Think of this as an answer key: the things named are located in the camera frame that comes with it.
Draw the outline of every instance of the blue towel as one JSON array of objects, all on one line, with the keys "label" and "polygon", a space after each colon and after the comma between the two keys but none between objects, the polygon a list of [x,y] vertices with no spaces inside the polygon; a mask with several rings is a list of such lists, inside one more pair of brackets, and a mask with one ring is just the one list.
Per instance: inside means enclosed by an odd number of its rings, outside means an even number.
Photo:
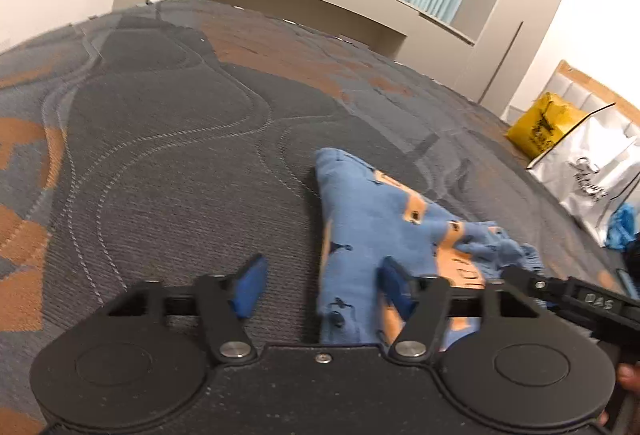
[{"label": "blue towel", "polygon": [[[385,256],[412,275],[440,274],[457,287],[482,288],[507,265],[543,271],[537,250],[511,240],[494,222],[464,222],[347,152],[319,150],[316,174],[324,218],[322,343],[392,341],[390,319],[399,316],[376,287]],[[478,321],[453,320],[445,346]]]},{"label": "blue towel", "polygon": [[636,234],[636,211],[629,203],[624,203],[609,219],[607,241],[609,249],[624,251],[628,243],[634,241]]}]

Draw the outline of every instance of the white plastic bag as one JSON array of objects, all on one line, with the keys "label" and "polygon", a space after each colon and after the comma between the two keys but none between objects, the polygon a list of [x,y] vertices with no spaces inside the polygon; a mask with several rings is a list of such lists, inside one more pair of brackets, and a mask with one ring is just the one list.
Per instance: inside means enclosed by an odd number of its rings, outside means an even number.
[{"label": "white plastic bag", "polygon": [[615,123],[614,105],[592,112],[527,168],[604,246],[610,216],[640,180],[640,146]]}]

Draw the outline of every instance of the bed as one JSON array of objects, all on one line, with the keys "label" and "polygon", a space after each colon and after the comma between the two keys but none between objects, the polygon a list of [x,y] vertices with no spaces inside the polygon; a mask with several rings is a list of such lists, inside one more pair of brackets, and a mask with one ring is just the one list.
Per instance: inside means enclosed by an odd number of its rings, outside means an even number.
[{"label": "bed", "polygon": [[348,38],[203,0],[115,12],[2,54],[0,426],[36,433],[33,356],[140,279],[184,285],[264,253],[268,290],[248,333],[315,341],[323,146],[463,219],[497,221],[550,274],[619,288],[615,263],[505,130]]}]

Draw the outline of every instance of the silver bolt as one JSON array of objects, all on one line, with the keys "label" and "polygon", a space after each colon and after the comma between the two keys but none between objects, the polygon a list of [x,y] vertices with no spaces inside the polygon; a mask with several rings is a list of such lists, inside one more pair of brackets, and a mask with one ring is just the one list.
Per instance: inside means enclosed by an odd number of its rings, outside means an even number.
[{"label": "silver bolt", "polygon": [[331,354],[316,354],[316,363],[326,364],[331,363],[332,361],[333,358],[331,357]]},{"label": "silver bolt", "polygon": [[227,341],[222,343],[220,347],[220,354],[225,357],[232,357],[239,359],[240,357],[246,357],[251,353],[251,347],[244,341]]},{"label": "silver bolt", "polygon": [[427,351],[427,347],[420,341],[400,341],[396,345],[396,352],[403,357],[420,357]]}]

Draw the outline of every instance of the plastic bag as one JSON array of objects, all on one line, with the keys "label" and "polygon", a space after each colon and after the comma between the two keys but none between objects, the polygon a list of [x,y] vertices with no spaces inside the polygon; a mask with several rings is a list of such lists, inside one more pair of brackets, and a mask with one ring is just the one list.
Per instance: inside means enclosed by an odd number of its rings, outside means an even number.
[{"label": "plastic bag", "polygon": [[557,94],[545,92],[507,131],[507,139],[530,159],[546,152],[587,113]]},{"label": "plastic bag", "polygon": [[615,251],[624,251],[636,236],[636,210],[625,202],[609,219],[605,246]]},{"label": "plastic bag", "polygon": [[604,246],[612,214],[640,180],[640,146],[615,126],[614,105],[592,112],[561,141],[529,164],[538,179]]}]

